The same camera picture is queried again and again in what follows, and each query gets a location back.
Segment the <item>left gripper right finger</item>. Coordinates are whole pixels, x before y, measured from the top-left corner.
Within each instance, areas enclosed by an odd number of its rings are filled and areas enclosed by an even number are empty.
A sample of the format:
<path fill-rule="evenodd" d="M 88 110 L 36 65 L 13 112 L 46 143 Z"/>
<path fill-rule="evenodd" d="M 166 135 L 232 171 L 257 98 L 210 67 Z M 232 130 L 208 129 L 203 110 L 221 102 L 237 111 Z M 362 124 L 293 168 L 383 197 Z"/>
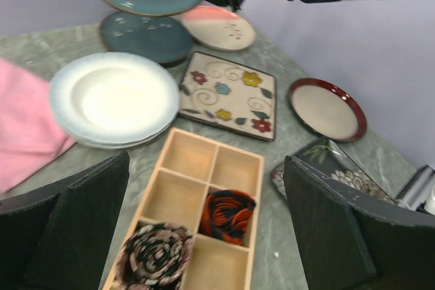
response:
<path fill-rule="evenodd" d="M 434 216 L 285 158 L 287 203 L 310 289 L 433 289 Z"/>

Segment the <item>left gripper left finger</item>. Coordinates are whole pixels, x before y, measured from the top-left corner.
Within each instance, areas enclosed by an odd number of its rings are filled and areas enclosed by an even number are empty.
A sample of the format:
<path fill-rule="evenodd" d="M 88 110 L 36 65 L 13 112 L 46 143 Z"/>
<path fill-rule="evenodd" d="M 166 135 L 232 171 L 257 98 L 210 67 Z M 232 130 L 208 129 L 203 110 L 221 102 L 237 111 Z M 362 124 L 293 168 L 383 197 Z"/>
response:
<path fill-rule="evenodd" d="M 2 289 L 98 289 L 129 179 L 126 151 L 1 201 Z"/>

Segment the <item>pink and cream plate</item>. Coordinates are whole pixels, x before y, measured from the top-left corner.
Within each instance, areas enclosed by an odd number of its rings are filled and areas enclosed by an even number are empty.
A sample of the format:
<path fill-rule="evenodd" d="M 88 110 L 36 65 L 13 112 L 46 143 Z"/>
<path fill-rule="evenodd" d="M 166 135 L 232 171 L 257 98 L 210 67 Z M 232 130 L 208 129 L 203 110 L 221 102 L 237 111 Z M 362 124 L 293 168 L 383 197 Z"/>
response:
<path fill-rule="evenodd" d="M 183 13 L 180 20 L 197 42 L 214 50 L 241 51 L 256 39 L 256 31 L 248 21 L 221 7 L 198 6 Z"/>

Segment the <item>teal glazed plate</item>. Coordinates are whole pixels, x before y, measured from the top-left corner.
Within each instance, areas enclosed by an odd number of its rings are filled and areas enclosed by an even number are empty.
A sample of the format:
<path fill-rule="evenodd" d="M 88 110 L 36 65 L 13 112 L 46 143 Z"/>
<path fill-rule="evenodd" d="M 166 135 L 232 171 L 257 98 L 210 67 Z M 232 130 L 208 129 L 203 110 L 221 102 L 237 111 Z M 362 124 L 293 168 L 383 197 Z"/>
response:
<path fill-rule="evenodd" d="M 101 41 L 112 52 L 127 52 L 164 66 L 183 62 L 194 45 L 186 28 L 172 17 L 115 12 L 99 26 Z"/>

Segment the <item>black square floral plate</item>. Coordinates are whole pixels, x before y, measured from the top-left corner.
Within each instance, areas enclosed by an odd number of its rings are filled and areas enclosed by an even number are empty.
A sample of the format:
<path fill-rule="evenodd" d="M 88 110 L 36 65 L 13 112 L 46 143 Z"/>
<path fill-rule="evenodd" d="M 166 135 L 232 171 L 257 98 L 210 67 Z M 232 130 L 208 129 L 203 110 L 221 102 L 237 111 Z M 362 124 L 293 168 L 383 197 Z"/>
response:
<path fill-rule="evenodd" d="M 386 209 L 394 201 L 334 141 L 321 137 L 286 156 L 270 173 L 293 216 Z"/>

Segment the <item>square patterned glass plate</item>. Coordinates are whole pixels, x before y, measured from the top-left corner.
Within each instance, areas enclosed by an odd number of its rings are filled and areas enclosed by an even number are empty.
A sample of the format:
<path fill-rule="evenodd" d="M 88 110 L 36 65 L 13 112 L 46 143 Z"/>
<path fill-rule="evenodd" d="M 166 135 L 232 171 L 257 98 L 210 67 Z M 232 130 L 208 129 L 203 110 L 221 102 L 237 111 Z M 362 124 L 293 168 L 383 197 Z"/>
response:
<path fill-rule="evenodd" d="M 181 116 L 255 139 L 275 140 L 277 81 L 272 75 L 194 52 L 179 90 Z"/>

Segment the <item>black ribbed plate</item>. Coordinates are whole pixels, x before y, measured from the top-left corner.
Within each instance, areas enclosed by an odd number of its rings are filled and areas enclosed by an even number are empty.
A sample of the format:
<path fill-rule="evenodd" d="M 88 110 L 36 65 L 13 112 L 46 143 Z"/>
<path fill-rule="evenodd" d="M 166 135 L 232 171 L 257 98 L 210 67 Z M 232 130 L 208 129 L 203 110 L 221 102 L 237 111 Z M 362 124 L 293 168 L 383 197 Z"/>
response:
<path fill-rule="evenodd" d="M 335 141 L 357 141 L 368 129 L 359 104 L 346 91 L 321 79 L 296 80 L 289 87 L 288 103 L 305 128 Z"/>

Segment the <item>white round plate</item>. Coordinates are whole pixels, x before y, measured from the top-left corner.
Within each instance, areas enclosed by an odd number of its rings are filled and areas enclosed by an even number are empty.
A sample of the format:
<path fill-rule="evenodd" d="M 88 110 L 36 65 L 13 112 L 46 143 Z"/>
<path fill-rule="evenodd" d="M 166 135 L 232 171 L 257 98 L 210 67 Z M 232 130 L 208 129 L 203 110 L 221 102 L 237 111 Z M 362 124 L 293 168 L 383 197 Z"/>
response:
<path fill-rule="evenodd" d="M 50 81 L 50 108 L 71 137 L 102 143 L 138 141 L 178 113 L 173 76 L 134 54 L 91 54 L 63 67 Z"/>

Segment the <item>white deep plate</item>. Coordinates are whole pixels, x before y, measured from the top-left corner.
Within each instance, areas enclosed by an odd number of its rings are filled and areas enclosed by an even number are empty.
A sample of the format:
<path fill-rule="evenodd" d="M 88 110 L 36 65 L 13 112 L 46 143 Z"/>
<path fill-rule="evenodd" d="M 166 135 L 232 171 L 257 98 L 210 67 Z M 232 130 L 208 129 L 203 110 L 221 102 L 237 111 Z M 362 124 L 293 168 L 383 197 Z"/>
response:
<path fill-rule="evenodd" d="M 171 127 L 171 125 L 173 124 L 176 118 L 177 118 L 177 114 L 175 114 L 172 117 L 171 121 L 168 124 L 166 124 L 164 127 L 162 127 L 157 133 L 152 134 L 151 136 L 148 136 L 144 139 L 139 139 L 138 141 L 129 141 L 129 142 L 121 142 L 121 143 L 102 143 L 102 142 L 99 143 L 96 141 L 89 141 L 84 138 L 76 138 L 75 141 L 81 145 L 93 147 L 97 149 L 126 149 L 129 147 L 135 147 L 141 144 L 149 143 L 152 140 L 156 139 L 163 132 L 165 132 L 169 127 Z"/>

